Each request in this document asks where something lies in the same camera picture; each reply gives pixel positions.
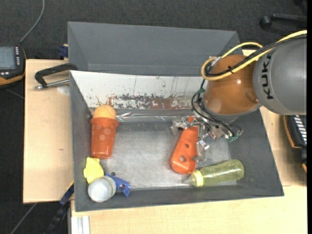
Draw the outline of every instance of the wooden table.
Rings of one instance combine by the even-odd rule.
[[[73,181],[70,100],[66,87],[36,91],[36,71],[62,60],[26,62],[23,202],[58,201]],[[47,81],[68,78],[54,75]],[[285,196],[75,212],[90,216],[92,234],[307,233],[307,176],[295,163],[281,116],[261,108]]]

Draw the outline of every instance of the orange cup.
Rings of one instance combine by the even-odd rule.
[[[90,120],[90,124],[91,156],[100,159],[110,158],[119,122],[111,118],[96,117]]]

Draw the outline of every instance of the clear bottle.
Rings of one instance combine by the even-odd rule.
[[[183,182],[196,187],[212,186],[221,182],[239,180],[244,176],[244,167],[237,159],[195,170]]]

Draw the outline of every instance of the black floor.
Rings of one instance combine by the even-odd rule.
[[[16,42],[41,10],[41,0],[0,0],[0,43]],[[42,20],[23,42],[29,59],[58,59],[67,42],[67,21],[234,30],[241,42],[272,43],[296,25],[259,27],[264,15],[302,15],[292,0],[46,0]],[[0,233],[10,233],[32,205],[22,204],[24,84],[0,90]],[[39,203],[16,233],[42,233],[58,209]],[[66,233],[66,224],[59,233]]]

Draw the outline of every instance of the office chair wheel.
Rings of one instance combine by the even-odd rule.
[[[272,25],[272,20],[268,16],[260,19],[260,27],[263,29],[269,28]]]

